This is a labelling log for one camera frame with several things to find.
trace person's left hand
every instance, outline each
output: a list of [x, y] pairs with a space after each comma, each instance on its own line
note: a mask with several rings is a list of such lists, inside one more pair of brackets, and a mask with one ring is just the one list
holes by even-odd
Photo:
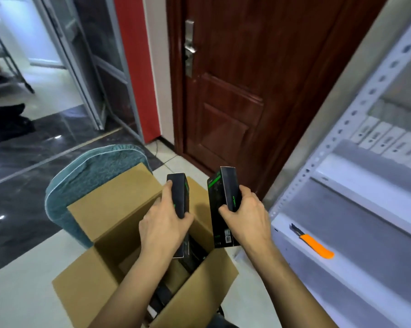
[[180, 219], [172, 202], [172, 181], [163, 186], [161, 199], [158, 198], [138, 224], [142, 249], [140, 256], [162, 256], [160, 259], [172, 259], [180, 247], [194, 216], [185, 213]]

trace person's right hand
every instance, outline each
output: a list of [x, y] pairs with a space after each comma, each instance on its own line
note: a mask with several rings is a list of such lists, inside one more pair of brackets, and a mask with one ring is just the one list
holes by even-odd
[[231, 212], [227, 205], [219, 207], [236, 240], [246, 251], [271, 243], [271, 221], [263, 204], [246, 186], [240, 185], [242, 202], [237, 212]]

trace door lock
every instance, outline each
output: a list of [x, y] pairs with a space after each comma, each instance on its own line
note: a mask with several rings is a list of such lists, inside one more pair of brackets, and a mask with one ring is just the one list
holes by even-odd
[[192, 77], [193, 70], [193, 56], [196, 53], [196, 48], [193, 47], [193, 24], [194, 21], [186, 20], [186, 36], [184, 43], [184, 68], [186, 69], [186, 76]]

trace box cutter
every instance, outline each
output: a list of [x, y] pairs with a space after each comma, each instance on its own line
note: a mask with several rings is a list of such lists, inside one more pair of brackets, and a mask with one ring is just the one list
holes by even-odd
[[324, 246], [319, 244], [312, 236], [305, 234], [300, 229], [298, 229], [295, 224], [290, 225], [290, 229], [295, 232], [303, 241], [306, 242], [313, 250], [318, 253], [321, 257], [325, 259], [331, 259], [334, 257], [332, 251], [327, 250]]

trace cardboard box flap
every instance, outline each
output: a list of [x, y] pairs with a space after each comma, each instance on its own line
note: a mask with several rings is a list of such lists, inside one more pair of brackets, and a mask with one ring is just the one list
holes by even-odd
[[87, 328], [118, 287], [94, 247], [85, 251], [52, 284], [74, 328]]
[[91, 191], [68, 210], [91, 241], [161, 193], [162, 186], [143, 164]]
[[187, 177], [187, 182], [190, 188], [190, 213], [195, 215], [195, 220], [189, 229], [189, 234], [207, 253], [210, 253], [215, 247], [215, 241], [213, 240], [208, 192], [191, 177]]
[[214, 249], [150, 328], [205, 328], [238, 274], [225, 249]]

